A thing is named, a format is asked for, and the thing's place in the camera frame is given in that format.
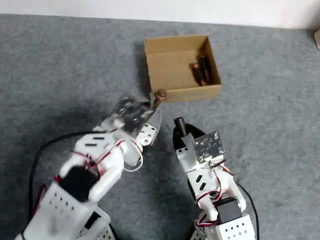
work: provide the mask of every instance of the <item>white wall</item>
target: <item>white wall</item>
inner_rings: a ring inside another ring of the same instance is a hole
[[[320,27],[320,0],[0,0],[0,13]]]

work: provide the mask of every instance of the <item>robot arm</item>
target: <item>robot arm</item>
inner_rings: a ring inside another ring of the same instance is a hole
[[[196,205],[203,210],[186,239],[255,240],[246,201],[225,167],[224,149],[218,132],[205,134],[175,119],[173,144],[185,171]]]
[[[151,145],[157,131],[147,136],[143,133],[159,127],[147,121],[150,116],[146,114],[153,112],[142,110],[130,98],[123,98],[117,107],[111,117],[93,129],[101,133],[87,134],[77,141],[59,171],[59,180],[48,188],[16,240],[116,239],[109,215],[97,204],[121,178],[125,164],[142,165],[142,146]],[[125,124],[116,125],[114,116]]]

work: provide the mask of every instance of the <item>black knob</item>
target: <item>black knob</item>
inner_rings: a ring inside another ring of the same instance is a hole
[[[186,130],[185,120],[182,116],[176,118],[174,120],[174,124],[181,138],[186,137],[188,135]]]

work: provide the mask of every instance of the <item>brown box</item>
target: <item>brown box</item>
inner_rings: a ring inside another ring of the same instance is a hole
[[[148,38],[144,47],[152,93],[166,90],[167,102],[214,98],[219,94],[222,85],[208,36]],[[207,56],[212,72],[208,86],[199,86],[190,68],[201,55]]]

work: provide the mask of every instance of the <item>screw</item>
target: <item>screw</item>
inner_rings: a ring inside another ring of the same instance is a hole
[[[159,107],[160,103],[164,102],[167,100],[167,92],[164,89],[160,89],[154,93],[155,100],[154,100],[154,107],[157,108]]]

